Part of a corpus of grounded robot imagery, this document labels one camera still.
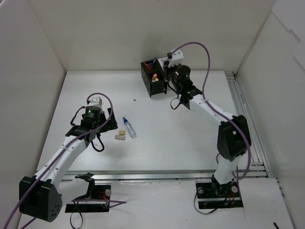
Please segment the red gel pen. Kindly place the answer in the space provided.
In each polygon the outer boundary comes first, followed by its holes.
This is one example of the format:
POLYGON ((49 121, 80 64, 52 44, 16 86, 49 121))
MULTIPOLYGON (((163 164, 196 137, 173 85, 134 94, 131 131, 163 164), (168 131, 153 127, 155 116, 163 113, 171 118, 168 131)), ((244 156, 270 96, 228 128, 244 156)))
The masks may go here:
POLYGON ((152 70, 152 68, 151 68, 146 62, 144 62, 143 64, 146 66, 146 68, 147 68, 149 71, 152 70))

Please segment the pink highlighter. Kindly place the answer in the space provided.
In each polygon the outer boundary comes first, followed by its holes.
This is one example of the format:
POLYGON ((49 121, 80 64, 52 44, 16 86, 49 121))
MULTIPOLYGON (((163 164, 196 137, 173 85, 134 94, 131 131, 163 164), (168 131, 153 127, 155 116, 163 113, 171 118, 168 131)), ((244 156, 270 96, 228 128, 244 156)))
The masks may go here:
POLYGON ((163 66, 164 66, 164 67, 165 67, 165 66, 168 66, 168 64, 169 64, 169 61, 168 61, 168 60, 166 60, 166 61, 163 62, 163 66))

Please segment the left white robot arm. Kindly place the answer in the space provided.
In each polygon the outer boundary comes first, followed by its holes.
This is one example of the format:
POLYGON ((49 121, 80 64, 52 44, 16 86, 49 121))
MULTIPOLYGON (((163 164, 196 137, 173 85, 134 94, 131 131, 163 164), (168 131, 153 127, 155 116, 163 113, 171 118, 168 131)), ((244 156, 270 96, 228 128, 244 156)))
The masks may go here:
POLYGON ((82 197, 90 200, 95 195, 93 175, 76 175, 65 187, 60 187, 67 170, 90 143, 103 132, 117 129, 113 108, 106 118, 101 108, 87 106, 81 124, 73 126, 51 160, 32 177, 24 177, 19 184, 19 212, 52 222, 62 206, 82 197))

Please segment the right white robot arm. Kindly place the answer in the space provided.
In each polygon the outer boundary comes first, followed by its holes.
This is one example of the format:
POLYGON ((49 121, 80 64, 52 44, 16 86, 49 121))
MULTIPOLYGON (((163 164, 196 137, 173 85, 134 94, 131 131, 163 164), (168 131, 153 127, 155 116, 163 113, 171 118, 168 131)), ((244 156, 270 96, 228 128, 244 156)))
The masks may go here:
POLYGON ((235 116, 216 106, 203 96, 190 79, 191 69, 186 65, 163 67, 165 80, 172 84, 178 105, 199 114, 218 128, 217 150, 220 155, 218 167, 211 177, 211 191, 221 197, 228 191, 228 185, 237 180, 234 176, 240 158, 250 152, 251 138, 247 119, 235 116))

